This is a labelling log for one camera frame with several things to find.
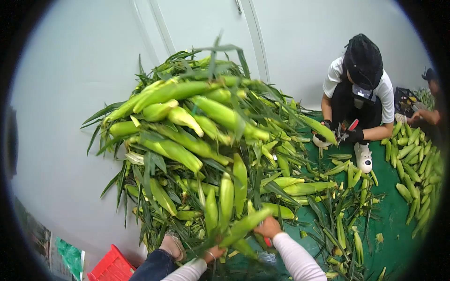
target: red plastic crate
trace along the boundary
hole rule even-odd
[[[127,281],[135,271],[136,268],[111,244],[111,250],[87,276],[90,281]]]

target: white wall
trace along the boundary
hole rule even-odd
[[[304,106],[320,107],[330,63],[348,40],[366,34],[380,49],[394,87],[426,86],[427,52],[408,18],[391,0],[254,0],[270,82]]]
[[[103,103],[128,98],[139,53],[149,70],[172,52],[211,46],[223,29],[222,43],[244,49],[253,78],[266,79],[268,69],[277,88],[318,108],[329,64],[363,32],[379,46],[395,86],[425,85],[425,49],[388,0],[241,0],[241,15],[234,0],[211,3],[58,1],[30,37],[12,88],[18,120],[13,191],[69,243],[98,255],[112,243],[127,257],[137,251],[131,212],[127,229],[123,207],[114,212],[116,189],[98,198],[120,163],[95,157],[98,141],[86,157],[94,128],[78,128]]]

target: white sleeve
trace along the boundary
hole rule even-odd
[[[193,259],[161,281],[197,281],[206,271],[206,267],[204,259]]]
[[[327,280],[324,271],[313,257],[287,233],[278,233],[272,241],[294,281]]]
[[[322,89],[324,90],[324,93],[327,97],[331,98],[334,93],[334,89],[336,86],[341,82],[341,74],[342,74],[342,60],[343,58],[340,57],[336,60],[334,60],[330,67],[328,68],[328,74],[325,77],[324,85],[322,86]]]
[[[382,105],[381,122],[384,124],[393,122],[395,119],[394,89],[386,72],[384,72],[380,86],[376,88],[376,91]]]

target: bracelet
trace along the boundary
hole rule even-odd
[[[214,259],[214,261],[216,261],[216,257],[210,252],[210,251],[206,251],[207,253],[209,253],[211,256],[212,256],[212,258]]]

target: blue jeans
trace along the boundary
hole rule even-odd
[[[176,269],[172,256],[162,249],[156,249],[147,256],[129,281],[160,281]]]

